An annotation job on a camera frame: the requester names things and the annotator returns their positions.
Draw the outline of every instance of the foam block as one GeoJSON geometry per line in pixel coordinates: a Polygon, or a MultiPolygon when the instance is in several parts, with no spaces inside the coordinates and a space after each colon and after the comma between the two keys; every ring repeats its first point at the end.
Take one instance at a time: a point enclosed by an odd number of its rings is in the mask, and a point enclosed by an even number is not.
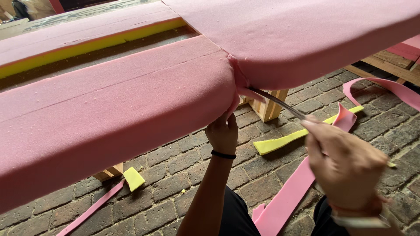
{"type": "Polygon", "coordinates": [[[163,1],[259,89],[297,87],[420,33],[413,0],[163,1]]]}
{"type": "Polygon", "coordinates": [[[0,93],[0,213],[208,125],[226,56],[197,36],[0,93]]]}

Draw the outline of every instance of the person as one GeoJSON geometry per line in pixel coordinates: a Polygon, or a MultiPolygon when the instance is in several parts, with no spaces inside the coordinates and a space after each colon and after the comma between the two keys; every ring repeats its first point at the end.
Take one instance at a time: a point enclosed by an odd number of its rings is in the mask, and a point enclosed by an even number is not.
{"type": "MultiPolygon", "coordinates": [[[[352,226],[348,221],[340,223],[346,227],[336,223],[337,219],[380,218],[383,204],[375,185],[388,156],[313,116],[307,116],[302,125],[310,132],[305,141],[310,167],[325,192],[314,210],[312,236],[401,236],[390,218],[385,219],[385,228],[369,223],[367,228],[352,226]]],[[[212,156],[177,235],[259,236],[245,202],[226,186],[238,139],[235,116],[224,113],[207,126],[205,133],[213,147],[212,156]]]]}

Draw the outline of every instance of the yellow foam strip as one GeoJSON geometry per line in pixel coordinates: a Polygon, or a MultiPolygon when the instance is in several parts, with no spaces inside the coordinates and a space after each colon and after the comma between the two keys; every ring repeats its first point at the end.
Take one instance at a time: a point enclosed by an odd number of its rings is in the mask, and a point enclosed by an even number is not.
{"type": "Polygon", "coordinates": [[[27,71],[38,66],[47,65],[55,61],[78,56],[102,48],[115,46],[118,44],[125,43],[127,41],[144,38],[152,34],[161,33],[163,31],[175,29],[185,25],[186,23],[181,18],[178,18],[171,21],[151,25],[148,27],[123,32],[121,34],[113,35],[110,37],[99,38],[97,40],[82,43],[79,45],[65,47],[63,49],[59,49],[58,51],[48,52],[43,55],[26,58],[25,60],[1,67],[0,79],[22,71],[27,71]]]}
{"type": "MultiPolygon", "coordinates": [[[[349,109],[349,111],[353,113],[357,113],[363,110],[363,108],[364,107],[362,106],[357,106],[355,108],[349,109]]],[[[332,124],[334,120],[337,118],[337,116],[338,114],[326,119],[324,122],[328,124],[332,124]]],[[[257,149],[257,151],[260,153],[260,155],[265,155],[269,152],[272,152],[281,147],[284,147],[286,144],[290,143],[291,141],[301,138],[307,135],[308,133],[309,132],[307,129],[303,129],[303,130],[296,131],[292,134],[289,134],[288,136],[281,137],[278,139],[270,139],[270,140],[265,140],[265,141],[254,142],[254,146],[257,149]]]]}

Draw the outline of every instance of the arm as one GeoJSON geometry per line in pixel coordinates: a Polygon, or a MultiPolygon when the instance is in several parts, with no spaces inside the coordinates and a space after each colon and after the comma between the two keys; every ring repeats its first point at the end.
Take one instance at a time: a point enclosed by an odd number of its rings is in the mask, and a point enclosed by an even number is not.
{"type": "MultiPolygon", "coordinates": [[[[234,155],[238,140],[238,126],[232,114],[226,125],[227,113],[206,128],[206,135],[217,152],[234,155]]],[[[225,186],[233,160],[212,155],[204,178],[178,229],[178,236],[219,234],[222,221],[225,186]]]]}
{"type": "MultiPolygon", "coordinates": [[[[378,217],[382,202],[375,186],[388,156],[356,136],[308,116],[302,125],[309,162],[317,182],[339,217],[378,217]]],[[[390,228],[346,228],[351,236],[402,236],[392,219],[390,228]]]]}

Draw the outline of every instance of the forearm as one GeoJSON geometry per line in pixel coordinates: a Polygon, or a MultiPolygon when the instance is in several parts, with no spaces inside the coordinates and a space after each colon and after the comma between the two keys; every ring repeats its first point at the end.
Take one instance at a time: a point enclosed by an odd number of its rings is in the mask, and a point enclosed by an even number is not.
{"type": "Polygon", "coordinates": [[[225,187],[233,160],[212,156],[177,235],[216,236],[222,220],[225,187]]]}

